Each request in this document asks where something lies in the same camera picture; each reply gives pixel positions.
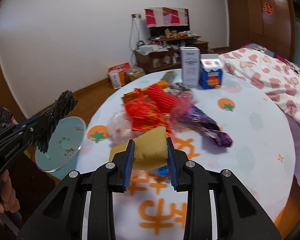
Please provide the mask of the person's left hand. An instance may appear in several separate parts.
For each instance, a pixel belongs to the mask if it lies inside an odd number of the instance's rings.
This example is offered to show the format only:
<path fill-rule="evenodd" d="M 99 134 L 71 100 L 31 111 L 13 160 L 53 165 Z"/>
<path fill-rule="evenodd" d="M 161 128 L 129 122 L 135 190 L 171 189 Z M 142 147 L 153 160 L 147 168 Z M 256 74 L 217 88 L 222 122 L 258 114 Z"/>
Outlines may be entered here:
<path fill-rule="evenodd" d="M 0 197 L 0 213 L 4 213 L 4 211 L 16 213 L 19 211 L 19 200 L 16 198 L 8 170 L 0 177 Z"/>

